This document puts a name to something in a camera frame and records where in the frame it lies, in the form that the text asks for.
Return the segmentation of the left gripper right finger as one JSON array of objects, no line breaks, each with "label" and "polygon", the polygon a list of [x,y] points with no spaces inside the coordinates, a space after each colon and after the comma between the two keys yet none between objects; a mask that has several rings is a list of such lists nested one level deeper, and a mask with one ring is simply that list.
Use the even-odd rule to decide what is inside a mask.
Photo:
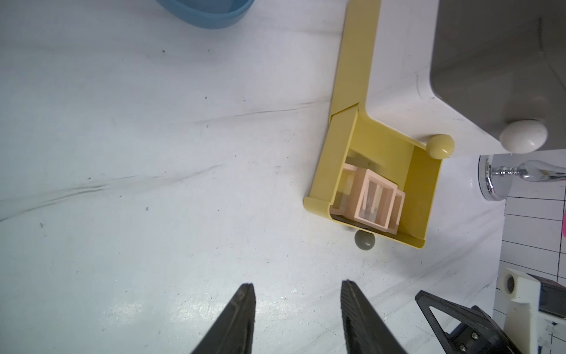
[{"label": "left gripper right finger", "polygon": [[406,353],[358,285],[351,280],[341,283],[340,309],[349,354]]}]

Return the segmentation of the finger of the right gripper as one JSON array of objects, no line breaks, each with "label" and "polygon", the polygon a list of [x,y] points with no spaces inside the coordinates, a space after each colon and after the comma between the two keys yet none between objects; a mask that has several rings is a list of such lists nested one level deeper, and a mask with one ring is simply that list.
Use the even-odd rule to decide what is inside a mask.
[{"label": "finger of the right gripper", "polygon": [[[420,291],[415,301],[446,353],[512,353],[513,342],[495,321],[478,306],[467,308],[426,291]],[[442,312],[459,321],[446,332],[433,314]]]}]

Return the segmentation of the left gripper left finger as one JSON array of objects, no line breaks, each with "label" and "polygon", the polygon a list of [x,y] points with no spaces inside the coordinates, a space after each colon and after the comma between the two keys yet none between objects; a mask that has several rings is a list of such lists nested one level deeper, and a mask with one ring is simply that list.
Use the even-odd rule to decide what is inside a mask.
[{"label": "left gripper left finger", "polygon": [[243,283],[192,353],[251,353],[255,314],[254,285]]}]

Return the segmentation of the orange brooch box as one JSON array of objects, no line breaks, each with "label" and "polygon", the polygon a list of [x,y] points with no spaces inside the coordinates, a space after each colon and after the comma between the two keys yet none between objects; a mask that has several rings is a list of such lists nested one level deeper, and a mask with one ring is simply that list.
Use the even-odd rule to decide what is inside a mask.
[{"label": "orange brooch box", "polygon": [[330,207],[331,215],[345,215],[357,169],[357,167],[350,164],[345,164],[343,166],[334,203]]},{"label": "orange brooch box", "polygon": [[398,232],[404,201],[405,193],[402,190],[396,190],[391,217],[388,225],[388,232],[391,234],[395,235]]},{"label": "orange brooch box", "polygon": [[367,227],[388,231],[398,186],[376,172],[358,168],[355,172],[344,215]]}]

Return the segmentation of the three-drawer storage cabinet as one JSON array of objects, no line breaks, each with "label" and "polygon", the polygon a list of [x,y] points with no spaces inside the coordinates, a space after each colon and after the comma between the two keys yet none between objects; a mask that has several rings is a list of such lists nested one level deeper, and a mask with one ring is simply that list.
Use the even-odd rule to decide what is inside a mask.
[{"label": "three-drawer storage cabinet", "polygon": [[[445,159],[564,147],[563,1],[351,1],[304,205],[420,249]],[[405,193],[395,235],[330,214],[345,164]]]}]

